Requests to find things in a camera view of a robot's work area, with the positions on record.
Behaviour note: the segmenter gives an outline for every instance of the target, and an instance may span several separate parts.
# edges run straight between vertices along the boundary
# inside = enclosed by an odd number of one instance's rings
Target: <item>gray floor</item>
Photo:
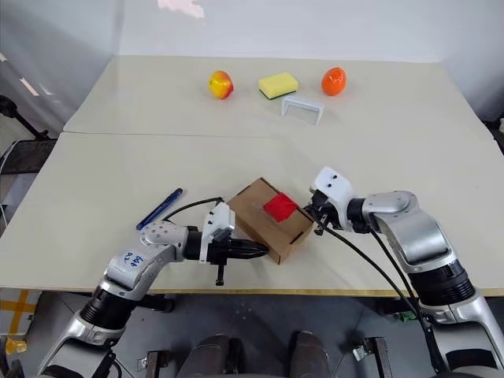
[[[47,292],[41,297],[27,336],[28,352],[20,354],[28,376],[57,338],[73,312],[87,298]],[[243,342],[248,372],[284,374],[288,343],[295,331],[318,335],[329,353],[332,377],[378,377],[373,357],[357,363],[349,340],[383,336],[387,340],[394,376],[430,377],[428,352],[417,322],[403,324],[380,317],[374,301],[348,297],[275,295],[181,295],[172,313],[137,308],[127,331],[114,348],[125,377],[144,377],[136,363],[149,350],[168,349],[173,360],[161,376],[174,377],[177,367],[199,341],[225,333]],[[504,301],[491,301],[496,317],[504,321]]]

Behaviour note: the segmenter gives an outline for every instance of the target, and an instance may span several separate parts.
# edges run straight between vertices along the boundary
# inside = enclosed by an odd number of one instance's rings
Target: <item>pen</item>
[[[159,214],[161,214],[163,211],[165,211],[166,209],[168,209],[168,207],[170,205],[172,205],[172,203],[174,203],[180,197],[180,195],[182,194],[182,192],[183,192],[183,190],[181,188],[178,188],[173,193],[171,193],[171,195],[169,195],[166,198],[166,200],[164,200],[163,202],[161,202],[156,207],[156,209],[152,210],[152,212],[150,212],[149,215],[147,215],[145,218],[143,218],[143,220],[136,225],[136,229],[137,230],[141,230],[147,224],[149,224],[150,222],[152,222],[156,217],[159,216]]]

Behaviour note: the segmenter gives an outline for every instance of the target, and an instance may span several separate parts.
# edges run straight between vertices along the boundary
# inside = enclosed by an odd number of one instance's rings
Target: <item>sponge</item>
[[[270,100],[287,93],[296,92],[297,89],[298,82],[286,72],[259,80],[259,91]]]

